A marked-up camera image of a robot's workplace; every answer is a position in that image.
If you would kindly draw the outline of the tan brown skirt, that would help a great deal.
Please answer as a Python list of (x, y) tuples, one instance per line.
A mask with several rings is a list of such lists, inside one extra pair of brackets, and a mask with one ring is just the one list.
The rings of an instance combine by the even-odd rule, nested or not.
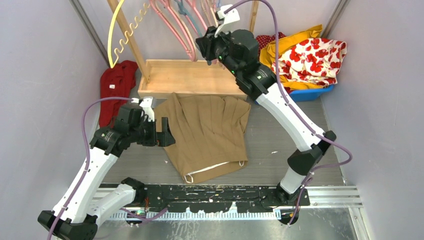
[(199, 184), (248, 165), (245, 132), (251, 104), (232, 96), (173, 93), (155, 110), (175, 144), (165, 152), (185, 184)]

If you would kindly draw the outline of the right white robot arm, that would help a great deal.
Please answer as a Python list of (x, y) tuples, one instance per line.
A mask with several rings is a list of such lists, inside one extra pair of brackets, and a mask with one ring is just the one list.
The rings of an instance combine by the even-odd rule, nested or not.
[(287, 93), (281, 93), (276, 74), (260, 63), (259, 43), (246, 29), (218, 32), (211, 26), (195, 39), (202, 57), (218, 60), (235, 77), (239, 89), (263, 106), (293, 139), (297, 149), (288, 158), (288, 169), (276, 187), (276, 196), (283, 205), (291, 205), (311, 169), (326, 154), (330, 143), (320, 137), (336, 139), (332, 131), (316, 126)]

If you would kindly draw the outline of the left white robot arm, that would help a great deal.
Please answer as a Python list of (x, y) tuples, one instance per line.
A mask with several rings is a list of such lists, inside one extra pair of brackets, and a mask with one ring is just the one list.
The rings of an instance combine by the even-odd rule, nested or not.
[(87, 143), (86, 158), (70, 187), (52, 210), (43, 210), (37, 221), (48, 230), (47, 239), (92, 240), (98, 228), (126, 205), (141, 206), (147, 191), (144, 183), (127, 177), (118, 187), (92, 204), (106, 173), (131, 144), (168, 147), (175, 144), (167, 117), (161, 118), (161, 130), (153, 109), (144, 103), (120, 107), (112, 126), (95, 131)]

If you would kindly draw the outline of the teal blue wire hanger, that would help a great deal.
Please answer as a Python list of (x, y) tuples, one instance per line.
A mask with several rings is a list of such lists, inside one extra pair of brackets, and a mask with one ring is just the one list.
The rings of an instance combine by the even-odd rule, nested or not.
[(174, 0), (175, 3), (177, 4), (177, 11), (181, 16), (184, 16), (188, 23), (191, 25), (191, 27), (193, 28), (193, 30), (195, 31), (195, 33), (197, 34), (198, 37), (202, 37), (202, 31), (199, 27), (199, 25), (196, 23), (194, 17), (191, 15), (191, 13), (187, 10), (187, 8), (184, 6), (184, 1), (183, 0)]

